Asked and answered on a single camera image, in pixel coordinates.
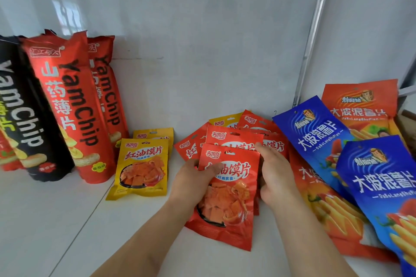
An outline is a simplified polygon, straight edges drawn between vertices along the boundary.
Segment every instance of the black snack package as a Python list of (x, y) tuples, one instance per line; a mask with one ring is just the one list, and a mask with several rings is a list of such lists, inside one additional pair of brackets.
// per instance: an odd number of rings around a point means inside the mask
[(74, 162), (19, 44), (0, 37), (0, 128), (34, 180), (60, 180)]

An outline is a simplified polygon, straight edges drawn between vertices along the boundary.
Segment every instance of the white wall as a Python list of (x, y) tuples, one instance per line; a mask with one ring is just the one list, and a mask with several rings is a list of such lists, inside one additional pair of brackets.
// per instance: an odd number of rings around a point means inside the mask
[(415, 53), (415, 0), (326, 0), (302, 101), (326, 83), (400, 80)]

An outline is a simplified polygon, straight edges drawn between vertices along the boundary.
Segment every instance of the person's right hand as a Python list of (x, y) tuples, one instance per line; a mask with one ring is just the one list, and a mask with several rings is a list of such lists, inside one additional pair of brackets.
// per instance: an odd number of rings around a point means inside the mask
[(274, 209), (284, 196), (299, 196), (289, 161), (277, 149), (263, 146), (259, 142), (255, 147), (264, 159), (262, 171), (266, 184), (261, 188), (261, 199)]

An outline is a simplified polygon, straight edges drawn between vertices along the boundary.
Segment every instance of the person's left hand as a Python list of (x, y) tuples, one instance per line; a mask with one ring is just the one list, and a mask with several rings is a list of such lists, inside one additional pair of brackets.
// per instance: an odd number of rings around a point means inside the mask
[(210, 181), (220, 173), (224, 164), (213, 164), (204, 171), (198, 171), (195, 169), (196, 166), (198, 166), (198, 160), (190, 159), (181, 167), (175, 176), (168, 199), (190, 213), (204, 197)]

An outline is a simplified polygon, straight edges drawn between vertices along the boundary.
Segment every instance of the forearm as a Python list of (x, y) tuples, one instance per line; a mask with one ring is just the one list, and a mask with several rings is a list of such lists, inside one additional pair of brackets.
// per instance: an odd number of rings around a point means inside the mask
[(190, 211), (168, 200), (91, 277), (156, 276), (169, 248), (188, 220), (189, 214)]
[(293, 277), (356, 277), (298, 193), (273, 207)]

